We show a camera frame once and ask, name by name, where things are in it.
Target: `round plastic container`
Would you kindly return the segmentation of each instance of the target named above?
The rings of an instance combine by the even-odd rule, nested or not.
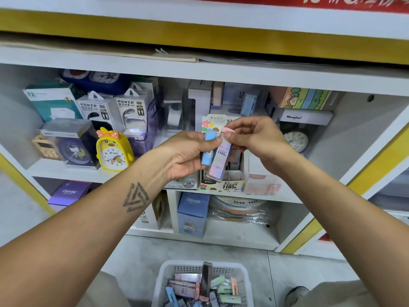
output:
[[[213,264],[213,276],[216,278],[224,275],[226,278],[234,277],[238,283],[238,293],[241,296],[240,307],[254,307],[252,286],[247,269],[238,263],[210,262]],[[152,307],[162,307],[167,301],[166,287],[169,279],[173,279],[175,273],[189,274],[201,273],[203,261],[175,261],[169,260],[162,264],[156,279],[155,292],[152,299]]]

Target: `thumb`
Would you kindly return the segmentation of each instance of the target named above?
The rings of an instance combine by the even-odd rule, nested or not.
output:
[[[216,139],[199,142],[199,150],[201,152],[209,152],[216,149],[222,143],[222,137],[218,136]]]
[[[224,133],[224,138],[237,146],[245,146],[247,147],[250,139],[250,134],[238,134],[233,132],[226,132]]]

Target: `hand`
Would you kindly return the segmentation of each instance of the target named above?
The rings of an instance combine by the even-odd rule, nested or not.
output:
[[[200,158],[201,152],[216,149],[222,138],[205,141],[203,133],[181,131],[159,145],[161,158],[166,161],[165,173],[169,181],[181,179],[197,170],[205,169]]]
[[[248,149],[273,174],[276,174],[276,166],[283,158],[298,155],[269,117],[241,117],[228,123],[226,127],[235,132],[224,133],[224,138],[240,146],[242,151]]]

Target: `shoe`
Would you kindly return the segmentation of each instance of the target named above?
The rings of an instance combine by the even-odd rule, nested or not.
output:
[[[296,302],[298,302],[302,297],[307,295],[309,290],[306,287],[298,286],[292,289],[287,296],[285,297],[285,307],[294,306]]]

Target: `yellow duck alarm clock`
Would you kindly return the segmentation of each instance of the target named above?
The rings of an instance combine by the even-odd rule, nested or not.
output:
[[[132,148],[124,134],[113,130],[108,131],[104,127],[96,133],[99,138],[96,142],[96,157],[103,169],[122,171],[133,163],[135,158]]]

